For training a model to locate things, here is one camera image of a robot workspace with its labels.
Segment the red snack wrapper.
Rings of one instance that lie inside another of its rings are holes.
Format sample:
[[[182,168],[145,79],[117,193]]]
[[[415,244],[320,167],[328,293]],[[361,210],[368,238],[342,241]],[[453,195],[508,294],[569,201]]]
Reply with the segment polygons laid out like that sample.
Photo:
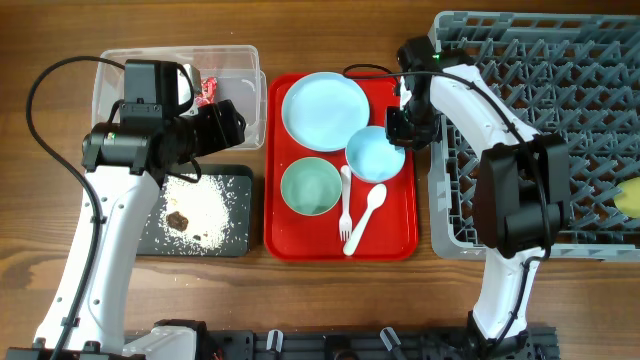
[[[215,77],[208,77],[201,81],[201,92],[195,98],[198,107],[213,104],[215,102],[215,94],[217,90],[217,80]]]

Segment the light blue bowl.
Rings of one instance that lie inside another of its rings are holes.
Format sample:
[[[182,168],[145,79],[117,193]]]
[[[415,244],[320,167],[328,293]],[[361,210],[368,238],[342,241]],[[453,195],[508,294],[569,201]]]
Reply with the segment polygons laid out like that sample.
[[[381,183],[402,170],[406,154],[403,147],[390,143],[382,126],[367,126],[348,141],[345,157],[353,175],[367,183]]]

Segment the white plastic spoon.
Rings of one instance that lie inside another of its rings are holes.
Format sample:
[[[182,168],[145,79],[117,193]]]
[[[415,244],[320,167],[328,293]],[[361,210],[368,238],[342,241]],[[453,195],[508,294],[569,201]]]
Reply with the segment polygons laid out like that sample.
[[[352,256],[355,253],[373,212],[384,204],[386,196],[387,187],[382,183],[375,185],[369,191],[366,209],[343,247],[344,255]]]

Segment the light blue plate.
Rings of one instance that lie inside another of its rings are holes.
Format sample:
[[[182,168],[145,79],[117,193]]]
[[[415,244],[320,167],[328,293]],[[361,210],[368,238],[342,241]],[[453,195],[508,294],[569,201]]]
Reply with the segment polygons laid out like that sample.
[[[364,90],[334,72],[316,72],[297,80],[286,92],[281,117],[286,132],[304,148],[317,152],[344,149],[370,121]]]

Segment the green bowl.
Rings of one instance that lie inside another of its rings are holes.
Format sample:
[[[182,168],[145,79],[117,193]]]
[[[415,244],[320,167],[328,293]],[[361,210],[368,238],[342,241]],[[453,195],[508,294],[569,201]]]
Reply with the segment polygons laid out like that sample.
[[[282,175],[280,193],[285,204],[303,216],[331,210],[342,195],[341,176],[329,161],[305,157],[291,163]]]

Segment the yellow plastic cup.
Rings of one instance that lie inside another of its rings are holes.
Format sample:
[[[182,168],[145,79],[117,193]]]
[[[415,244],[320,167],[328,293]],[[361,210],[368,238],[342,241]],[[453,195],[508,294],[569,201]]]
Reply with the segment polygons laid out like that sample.
[[[640,178],[635,177],[620,182],[616,188],[619,193],[614,196],[616,208],[630,218],[638,218],[640,214]]]

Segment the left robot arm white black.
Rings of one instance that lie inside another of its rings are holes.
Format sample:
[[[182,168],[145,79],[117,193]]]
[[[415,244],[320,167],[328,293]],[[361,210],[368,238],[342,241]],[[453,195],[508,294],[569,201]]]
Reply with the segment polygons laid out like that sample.
[[[126,297],[139,240],[175,165],[244,142],[246,122],[230,100],[188,112],[197,75],[180,63],[128,60],[124,96],[93,126],[77,170],[38,134],[32,105],[25,117],[34,140],[83,188],[83,206],[61,282],[28,348],[9,359],[213,359],[215,340],[202,321],[163,320],[125,342]]]

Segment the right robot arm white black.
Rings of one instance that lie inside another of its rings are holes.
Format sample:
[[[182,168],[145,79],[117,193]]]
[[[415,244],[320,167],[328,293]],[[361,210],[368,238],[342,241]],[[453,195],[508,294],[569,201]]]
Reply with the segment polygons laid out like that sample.
[[[548,260],[570,210],[568,146],[522,122],[495,95],[462,49],[438,52],[426,36],[397,52],[400,102],[388,109],[393,145],[419,150],[438,136],[442,113],[479,158],[473,221],[487,248],[465,352],[505,356],[527,341],[526,308],[539,265]]]

